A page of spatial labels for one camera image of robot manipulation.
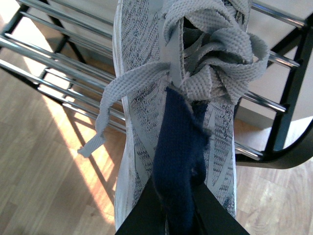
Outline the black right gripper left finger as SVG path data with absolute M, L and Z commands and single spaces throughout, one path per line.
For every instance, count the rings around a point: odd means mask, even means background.
M 117 235 L 164 235 L 166 218 L 149 179 L 137 204 L 117 230 Z

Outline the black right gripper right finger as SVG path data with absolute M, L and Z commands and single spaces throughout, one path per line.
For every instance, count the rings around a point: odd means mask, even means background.
M 193 189 L 195 217 L 200 235 L 247 235 L 248 232 L 219 203 L 206 185 Z

